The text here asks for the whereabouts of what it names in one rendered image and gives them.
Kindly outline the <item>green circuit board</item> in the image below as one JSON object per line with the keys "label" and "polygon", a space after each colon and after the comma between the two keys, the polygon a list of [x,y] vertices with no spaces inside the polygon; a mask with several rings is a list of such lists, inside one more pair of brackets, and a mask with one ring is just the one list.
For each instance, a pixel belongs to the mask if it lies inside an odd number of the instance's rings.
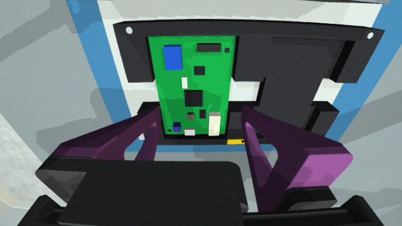
{"label": "green circuit board", "polygon": [[236,36],[148,39],[165,134],[225,134]]}

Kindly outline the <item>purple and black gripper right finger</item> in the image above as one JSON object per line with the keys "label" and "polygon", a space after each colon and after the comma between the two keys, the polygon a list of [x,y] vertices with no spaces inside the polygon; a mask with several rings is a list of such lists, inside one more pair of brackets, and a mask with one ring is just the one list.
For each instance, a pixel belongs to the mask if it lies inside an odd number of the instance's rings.
{"label": "purple and black gripper right finger", "polygon": [[[258,212],[272,212],[289,190],[329,187],[353,160],[342,143],[246,105],[242,107],[241,125]],[[254,128],[278,152],[273,168]]]}

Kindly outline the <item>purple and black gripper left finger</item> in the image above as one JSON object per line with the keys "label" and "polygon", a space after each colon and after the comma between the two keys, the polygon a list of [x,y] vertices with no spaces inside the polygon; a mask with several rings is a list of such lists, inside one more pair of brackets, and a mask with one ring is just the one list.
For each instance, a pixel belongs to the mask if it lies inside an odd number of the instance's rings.
{"label": "purple and black gripper left finger", "polygon": [[160,107],[61,143],[50,156],[124,159],[126,148],[148,129],[134,160],[154,161],[161,126]]}

